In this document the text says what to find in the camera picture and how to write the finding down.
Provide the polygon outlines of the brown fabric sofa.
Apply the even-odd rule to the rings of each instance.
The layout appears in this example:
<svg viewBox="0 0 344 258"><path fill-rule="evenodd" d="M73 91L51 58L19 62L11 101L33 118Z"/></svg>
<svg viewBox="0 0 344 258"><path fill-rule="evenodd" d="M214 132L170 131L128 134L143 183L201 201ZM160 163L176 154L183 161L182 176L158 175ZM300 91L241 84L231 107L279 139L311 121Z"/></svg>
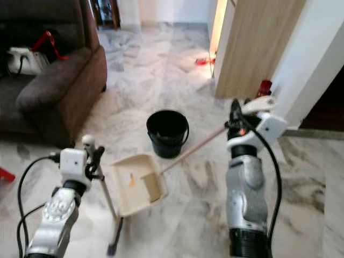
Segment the brown fabric sofa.
<svg viewBox="0 0 344 258"><path fill-rule="evenodd" d="M64 60L41 74L0 79L0 135L73 147L106 86L105 49L88 0L0 0L0 22L53 29L64 45Z"/></svg>

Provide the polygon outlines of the red stool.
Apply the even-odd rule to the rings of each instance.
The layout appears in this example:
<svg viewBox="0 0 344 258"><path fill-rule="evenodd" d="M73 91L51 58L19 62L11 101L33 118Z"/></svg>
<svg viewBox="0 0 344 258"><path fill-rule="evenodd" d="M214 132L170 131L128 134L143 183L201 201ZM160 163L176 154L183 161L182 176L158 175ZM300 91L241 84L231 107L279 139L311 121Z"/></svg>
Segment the red stool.
<svg viewBox="0 0 344 258"><path fill-rule="evenodd" d="M5 182L14 182L16 179L16 176L12 174L11 172L7 171L6 169L3 169L0 167L0 179Z"/></svg>

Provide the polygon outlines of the black bucket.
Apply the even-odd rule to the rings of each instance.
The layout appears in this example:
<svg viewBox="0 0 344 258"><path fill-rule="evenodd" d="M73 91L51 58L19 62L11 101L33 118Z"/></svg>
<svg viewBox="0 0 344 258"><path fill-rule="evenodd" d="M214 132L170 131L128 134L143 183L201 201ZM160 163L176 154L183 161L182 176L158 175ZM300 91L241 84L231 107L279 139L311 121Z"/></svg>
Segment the black bucket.
<svg viewBox="0 0 344 258"><path fill-rule="evenodd" d="M153 151L162 158L175 158L190 135L186 116L175 110L159 110L146 121L147 135Z"/></svg>

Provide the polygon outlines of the light wooden cabinet panel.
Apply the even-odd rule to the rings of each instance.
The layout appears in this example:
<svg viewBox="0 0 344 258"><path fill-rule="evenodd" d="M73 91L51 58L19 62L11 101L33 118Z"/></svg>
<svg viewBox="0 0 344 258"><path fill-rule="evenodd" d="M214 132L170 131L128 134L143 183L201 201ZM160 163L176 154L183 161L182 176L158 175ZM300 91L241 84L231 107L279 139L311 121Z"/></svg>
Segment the light wooden cabinet panel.
<svg viewBox="0 0 344 258"><path fill-rule="evenodd" d="M306 0L227 0L217 53L217 99L256 97L270 81Z"/></svg>

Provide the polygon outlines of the cream dustpan with wooden handle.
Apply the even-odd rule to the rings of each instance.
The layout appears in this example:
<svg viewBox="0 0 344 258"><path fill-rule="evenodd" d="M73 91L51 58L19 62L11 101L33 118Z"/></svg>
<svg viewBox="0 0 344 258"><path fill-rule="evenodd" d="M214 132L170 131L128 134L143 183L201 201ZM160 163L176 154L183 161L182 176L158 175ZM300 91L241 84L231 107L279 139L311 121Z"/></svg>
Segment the cream dustpan with wooden handle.
<svg viewBox="0 0 344 258"><path fill-rule="evenodd" d="M113 194L120 215L132 216L168 197L169 189L164 179L165 172L186 160L226 130L226 125L220 125L202 142L181 153L164 168L161 168L156 157L149 153L131 155L108 165L106 169L111 172L110 182L114 184Z"/></svg>

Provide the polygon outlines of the red capped bottle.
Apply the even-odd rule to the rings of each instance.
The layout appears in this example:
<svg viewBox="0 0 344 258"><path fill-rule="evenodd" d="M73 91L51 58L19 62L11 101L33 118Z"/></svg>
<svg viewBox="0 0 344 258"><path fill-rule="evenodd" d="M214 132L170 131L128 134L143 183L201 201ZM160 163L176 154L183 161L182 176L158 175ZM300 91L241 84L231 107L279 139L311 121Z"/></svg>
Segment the red capped bottle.
<svg viewBox="0 0 344 258"><path fill-rule="evenodd" d="M263 97L263 96L271 96L272 95L272 85L273 82L270 80L263 80L260 83L260 88L258 93L256 94L256 98Z"/></svg>

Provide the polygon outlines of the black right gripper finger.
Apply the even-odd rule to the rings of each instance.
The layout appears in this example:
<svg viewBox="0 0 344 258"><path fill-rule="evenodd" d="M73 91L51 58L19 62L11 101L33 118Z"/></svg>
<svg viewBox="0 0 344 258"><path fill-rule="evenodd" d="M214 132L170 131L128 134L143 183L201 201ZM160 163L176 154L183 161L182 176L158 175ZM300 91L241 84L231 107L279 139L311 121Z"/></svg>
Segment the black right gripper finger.
<svg viewBox="0 0 344 258"><path fill-rule="evenodd" d="M243 115L241 104L238 99L233 99L231 102L230 113L228 118L229 127L241 127L243 122Z"/></svg>

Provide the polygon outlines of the white power unit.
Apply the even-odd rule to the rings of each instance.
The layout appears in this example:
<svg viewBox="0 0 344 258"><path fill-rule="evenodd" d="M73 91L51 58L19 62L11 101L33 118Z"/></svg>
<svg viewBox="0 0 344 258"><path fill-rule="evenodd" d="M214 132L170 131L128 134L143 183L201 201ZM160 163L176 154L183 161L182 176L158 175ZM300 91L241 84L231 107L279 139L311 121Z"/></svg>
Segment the white power unit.
<svg viewBox="0 0 344 258"><path fill-rule="evenodd" d="M39 75L50 64L44 54L27 47L10 47L8 54L8 71L12 75Z"/></svg>

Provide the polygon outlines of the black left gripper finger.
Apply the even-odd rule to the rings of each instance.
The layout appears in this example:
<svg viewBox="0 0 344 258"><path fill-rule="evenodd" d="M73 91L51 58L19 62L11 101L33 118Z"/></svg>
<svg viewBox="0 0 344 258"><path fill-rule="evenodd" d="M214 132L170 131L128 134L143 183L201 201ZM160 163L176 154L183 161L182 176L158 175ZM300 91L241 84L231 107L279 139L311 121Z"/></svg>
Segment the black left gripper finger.
<svg viewBox="0 0 344 258"><path fill-rule="evenodd" d="M93 152L90 154L91 162L89 163L89 171L96 171L100 167L101 157L105 152L105 147L99 146L94 148Z"/></svg>

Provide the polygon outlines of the wooden handled broom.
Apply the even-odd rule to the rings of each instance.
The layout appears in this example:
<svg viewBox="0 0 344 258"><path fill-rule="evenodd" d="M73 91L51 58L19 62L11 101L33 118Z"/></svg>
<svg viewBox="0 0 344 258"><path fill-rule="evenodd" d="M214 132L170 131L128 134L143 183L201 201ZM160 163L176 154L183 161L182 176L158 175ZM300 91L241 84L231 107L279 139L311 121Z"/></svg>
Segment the wooden handled broom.
<svg viewBox="0 0 344 258"><path fill-rule="evenodd" d="M88 157L90 157L90 154L93 152L94 148L97 148L95 138L93 135L86 134L81 138L84 150L88 152ZM110 189L108 189L108 185L106 184L105 179L103 181L98 180L101 184L103 194L106 197L106 203L108 204L108 208L110 209L111 216L113 218L113 235L110 239L110 243L107 246L106 250L106 258L114 258L114 256L117 253L118 248L118 242L120 240L120 234L122 230L122 217L119 217L117 214L117 211L114 207L114 202L110 196Z"/></svg>

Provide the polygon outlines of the small red floor item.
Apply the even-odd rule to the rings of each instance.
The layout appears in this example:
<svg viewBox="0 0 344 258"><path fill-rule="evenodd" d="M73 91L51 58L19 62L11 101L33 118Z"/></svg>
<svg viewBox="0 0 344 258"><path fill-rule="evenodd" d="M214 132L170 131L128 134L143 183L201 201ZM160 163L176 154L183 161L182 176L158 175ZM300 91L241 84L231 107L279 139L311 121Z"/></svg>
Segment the small red floor item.
<svg viewBox="0 0 344 258"><path fill-rule="evenodd" d="M216 57L196 59L197 66L213 66L216 63Z"/></svg>

